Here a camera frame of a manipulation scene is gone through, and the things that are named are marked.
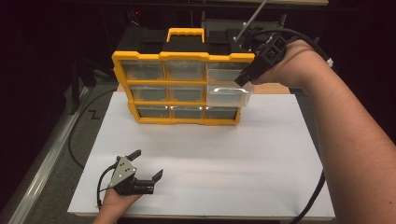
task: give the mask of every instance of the carrying handle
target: carrying handle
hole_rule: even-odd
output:
[[[202,42],[205,43],[205,33],[202,28],[170,28],[166,42],[169,42],[171,35],[200,35]]]

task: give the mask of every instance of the human hand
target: human hand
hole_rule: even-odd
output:
[[[297,40],[287,45],[286,55],[280,63],[251,83],[279,82],[304,90],[327,70],[331,70],[330,66],[306,42]]]
[[[119,195],[114,189],[107,189],[102,207],[93,223],[116,223],[141,196]]]

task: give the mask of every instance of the person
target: person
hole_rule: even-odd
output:
[[[396,146],[344,81],[297,40],[287,46],[280,63],[252,81],[265,82],[299,88],[310,96],[337,222],[396,223]],[[124,198],[109,189],[97,219],[112,222],[94,223],[114,223],[138,197]]]

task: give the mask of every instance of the storage organizer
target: storage organizer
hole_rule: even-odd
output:
[[[140,123],[235,125],[253,86],[233,81],[254,54],[238,48],[238,30],[168,32],[128,28],[112,59],[128,107]]]

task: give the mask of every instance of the white table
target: white table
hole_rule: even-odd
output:
[[[254,94],[238,125],[202,126],[138,124],[125,94],[115,92],[68,212],[95,215],[100,174],[137,149],[135,177],[151,179],[163,169],[163,178],[131,206],[131,217],[291,218],[321,172],[294,95]],[[334,218],[326,185],[306,218]]]

